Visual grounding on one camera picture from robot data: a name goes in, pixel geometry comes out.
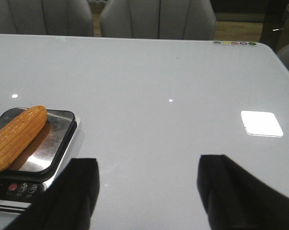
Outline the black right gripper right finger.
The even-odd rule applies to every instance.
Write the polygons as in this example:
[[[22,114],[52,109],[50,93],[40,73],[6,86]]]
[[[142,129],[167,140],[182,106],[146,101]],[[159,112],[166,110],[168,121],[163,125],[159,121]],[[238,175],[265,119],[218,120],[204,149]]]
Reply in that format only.
[[[197,187],[213,230],[289,230],[289,198],[225,155],[202,155]]]

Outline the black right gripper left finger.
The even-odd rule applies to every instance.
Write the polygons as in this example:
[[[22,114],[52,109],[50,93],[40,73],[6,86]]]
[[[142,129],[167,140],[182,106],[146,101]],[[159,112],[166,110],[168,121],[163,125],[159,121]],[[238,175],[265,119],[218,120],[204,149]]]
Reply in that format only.
[[[100,190],[96,159],[71,159],[8,230],[88,230]]]

